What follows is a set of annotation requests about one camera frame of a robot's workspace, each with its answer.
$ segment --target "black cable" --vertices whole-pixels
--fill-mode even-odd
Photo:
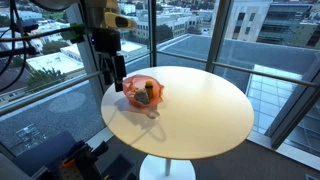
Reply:
[[[11,37],[12,38],[15,38],[15,32],[13,31],[14,29],[14,16],[13,16],[13,10],[14,10],[14,0],[11,0],[10,1],[10,28],[11,29]],[[11,44],[11,50],[14,51],[15,50],[15,45],[16,43],[14,41],[12,41],[12,44]],[[8,61],[6,62],[6,64],[4,65],[4,67],[1,69],[0,71],[0,77],[1,75],[8,69],[11,61],[12,61],[12,58],[13,56],[10,56]]]
[[[49,36],[49,35],[57,34],[57,33],[61,33],[61,32],[66,32],[66,31],[71,31],[71,30],[83,30],[84,28],[85,28],[84,26],[83,27],[73,26],[73,27],[57,29],[57,30],[53,30],[53,31],[45,32],[45,33],[41,33],[41,34],[36,34],[36,35],[32,35],[32,36],[24,36],[24,37],[20,37],[20,38],[2,38],[2,39],[0,39],[0,42],[29,41],[32,39],[37,39],[37,38],[41,38],[44,36]]]
[[[18,11],[17,11],[17,7],[16,7],[16,5],[15,5],[14,0],[11,0],[11,2],[10,2],[10,13],[11,13],[11,11],[13,11],[13,10],[15,11],[15,15],[16,15],[16,18],[17,18],[17,24],[18,24],[18,27],[19,27],[19,29],[20,29],[20,34],[21,34],[21,37],[22,37],[22,36],[23,36],[23,31],[22,31],[22,28],[21,28],[21,23],[20,23],[20,18],[19,18],[19,14],[18,14]],[[26,42],[25,42],[25,41],[23,41],[23,48],[26,48]],[[21,77],[21,75],[23,74],[24,69],[25,69],[25,67],[26,67],[26,62],[27,62],[27,54],[24,53],[24,54],[23,54],[23,63],[22,63],[22,66],[21,66],[21,69],[20,69],[20,72],[19,72],[18,76],[17,76],[10,84],[8,84],[6,87],[0,89],[0,92],[8,89],[9,87],[11,87],[14,83],[16,83],[16,82],[20,79],[20,77]]]
[[[0,38],[2,38],[8,31],[10,31],[11,28],[5,30],[1,35]],[[7,63],[5,64],[5,66],[1,69],[0,71],[0,76],[7,70],[8,66],[10,65],[10,62],[12,61],[13,56],[9,56],[9,59],[7,61]]]
[[[2,38],[2,36],[4,36],[8,31],[10,31],[10,28],[5,30],[5,31],[3,31],[3,33],[0,35],[0,38]]]

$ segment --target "floor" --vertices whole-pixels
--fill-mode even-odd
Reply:
[[[134,164],[131,172],[139,177],[140,166],[147,154],[129,147],[115,136],[108,144],[109,150],[96,163],[99,170],[103,172],[121,154]],[[191,162],[197,180],[304,180],[306,174],[320,179],[320,172],[250,141],[225,154]]]

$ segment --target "white table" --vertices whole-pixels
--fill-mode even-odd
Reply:
[[[156,108],[159,115],[150,118],[148,108],[130,105],[114,85],[105,93],[101,111],[116,137],[150,154],[142,163],[140,179],[195,179],[189,160],[227,152],[249,135],[252,106],[223,78],[174,66],[142,69],[128,77],[135,74],[152,76],[165,86],[163,102]]]

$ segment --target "orange bag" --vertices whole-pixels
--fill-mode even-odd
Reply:
[[[140,101],[137,101],[134,98],[134,94],[138,89],[144,89],[146,81],[152,81],[153,84],[153,98],[150,99],[149,104],[143,104]],[[162,91],[164,86],[159,83],[156,79],[150,76],[145,75],[134,75],[125,79],[122,83],[123,93],[128,98],[130,104],[137,106],[137,107],[150,107],[157,105],[162,102]]]

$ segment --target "white pedestal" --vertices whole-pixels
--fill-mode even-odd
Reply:
[[[171,160],[169,176],[166,176],[166,159],[148,155],[140,168],[140,180],[195,180],[194,168],[188,160]]]

